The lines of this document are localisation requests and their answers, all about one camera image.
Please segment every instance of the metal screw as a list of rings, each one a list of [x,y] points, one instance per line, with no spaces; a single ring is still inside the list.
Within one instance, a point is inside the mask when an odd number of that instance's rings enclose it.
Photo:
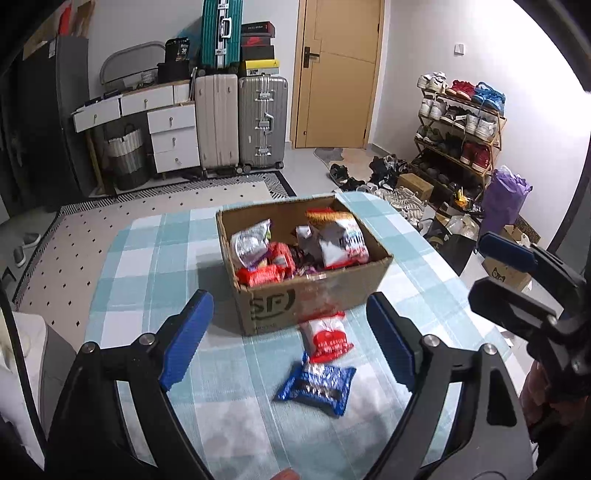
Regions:
[[[435,336],[435,335],[425,335],[423,337],[423,342],[425,342],[425,345],[427,346],[438,346],[441,343],[441,340],[439,339],[439,337]]]
[[[92,353],[95,351],[95,348],[96,343],[86,342],[84,345],[82,345],[82,347],[80,347],[80,350],[82,351],[82,353]]]
[[[488,353],[489,355],[494,355],[497,353],[496,346],[494,346],[492,343],[485,343],[482,348],[484,352]]]
[[[153,333],[145,333],[141,337],[139,337],[139,342],[142,345],[152,345],[156,340],[156,337]]]

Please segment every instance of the plaid tablecloth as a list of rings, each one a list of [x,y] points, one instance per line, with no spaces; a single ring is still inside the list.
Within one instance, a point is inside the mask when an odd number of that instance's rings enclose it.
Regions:
[[[340,194],[395,258],[380,290],[423,334],[449,346],[476,349],[494,343],[519,366],[493,324],[473,314],[466,287],[431,246],[383,200]],[[155,332],[178,313],[197,288],[215,299],[215,317],[183,381],[169,392],[198,454],[216,479],[265,479],[293,467],[304,479],[363,478],[385,446],[410,397],[394,380],[361,306],[347,312],[355,349],[340,359],[355,366],[349,405],[334,419],[319,409],[273,396],[303,341],[297,328],[243,338],[217,239],[216,209],[138,219],[115,238],[90,308],[86,340],[126,345]],[[120,384],[131,437],[151,461],[127,384]],[[426,461],[441,454],[459,386],[451,388]]]

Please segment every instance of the person's hand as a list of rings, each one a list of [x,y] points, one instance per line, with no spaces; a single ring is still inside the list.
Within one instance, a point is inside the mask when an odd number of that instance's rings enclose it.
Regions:
[[[285,470],[282,470],[276,474],[276,476],[271,478],[271,480],[300,480],[300,476],[291,468],[286,468]]]
[[[525,416],[525,422],[530,427],[538,423],[542,418],[543,406],[546,402],[546,389],[548,378],[544,368],[535,362],[531,365],[519,401]],[[574,401],[551,403],[550,407],[558,412],[561,425],[570,425],[583,417],[587,397]]]

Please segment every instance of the teal suitcase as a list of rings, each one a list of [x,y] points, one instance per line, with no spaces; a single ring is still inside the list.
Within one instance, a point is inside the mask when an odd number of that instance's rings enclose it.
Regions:
[[[201,29],[201,68],[209,72],[240,65],[242,0],[205,0]]]

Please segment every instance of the door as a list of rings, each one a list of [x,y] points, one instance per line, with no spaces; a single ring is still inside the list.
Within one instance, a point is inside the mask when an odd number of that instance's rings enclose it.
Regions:
[[[363,148],[382,0],[307,0],[296,147]]]

